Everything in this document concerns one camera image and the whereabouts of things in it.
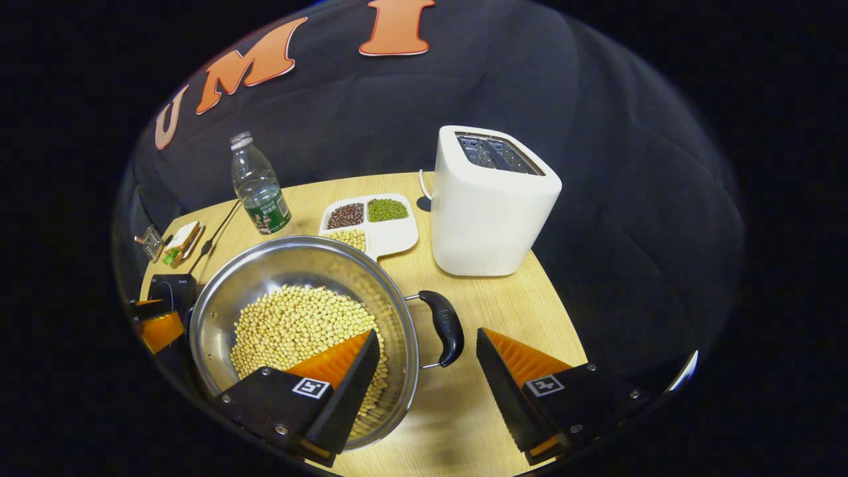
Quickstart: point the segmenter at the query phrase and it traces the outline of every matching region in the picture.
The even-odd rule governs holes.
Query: grater
[[[144,231],[143,238],[136,236],[135,240],[144,247],[144,253],[151,262],[155,263],[159,259],[159,254],[162,252],[162,236],[156,232],[156,227],[151,225]]]

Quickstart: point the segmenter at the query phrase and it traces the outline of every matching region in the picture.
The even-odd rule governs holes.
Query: green bottle label
[[[292,212],[282,198],[282,191],[277,192],[274,199],[260,206],[245,207],[244,209],[248,212],[256,230],[264,235],[282,230],[288,221],[292,220]]]

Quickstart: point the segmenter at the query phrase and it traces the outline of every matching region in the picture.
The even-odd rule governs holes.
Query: orange letter
[[[436,3],[433,0],[374,0],[369,7],[377,9],[371,40],[362,43],[360,53],[368,56],[421,54],[430,45],[418,37],[421,11]]]
[[[244,78],[244,86],[248,87],[291,71],[294,60],[288,57],[288,41],[292,39],[294,29],[305,21],[306,17],[298,18],[269,31],[244,56],[238,50],[233,50],[215,61],[206,70],[206,83],[197,113],[201,115],[218,104],[219,82],[227,94],[235,93],[250,65],[253,68],[248,77]]]
[[[170,144],[170,140],[174,138],[174,133],[176,132],[176,122],[179,119],[180,115],[180,104],[182,103],[182,94],[186,92],[188,89],[188,85],[182,87],[179,93],[176,94],[174,100],[171,101],[174,104],[174,108],[170,111],[170,121],[168,123],[168,131],[165,131],[165,113],[168,112],[168,108],[170,108],[170,104],[165,106],[162,109],[162,112],[159,113],[159,117],[156,118],[156,132],[153,134],[153,138],[156,142],[156,149],[162,150],[168,147]]]

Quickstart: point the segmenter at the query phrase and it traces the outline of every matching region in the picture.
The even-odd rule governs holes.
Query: pot handle
[[[442,356],[438,362],[422,366],[421,369],[433,368],[441,366],[446,368],[450,363],[456,361],[456,358],[462,354],[462,348],[466,345],[466,337],[462,333],[462,325],[460,318],[456,315],[454,306],[450,304],[447,298],[434,291],[422,290],[418,295],[407,296],[404,300],[421,299],[424,303],[430,306],[432,311],[432,324],[436,328],[436,334],[442,340]]]

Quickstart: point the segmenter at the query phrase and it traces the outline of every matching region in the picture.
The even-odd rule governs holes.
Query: bottle cap
[[[254,139],[250,137],[250,131],[242,132],[230,139],[230,150],[234,151],[236,149],[243,148],[253,141]]]

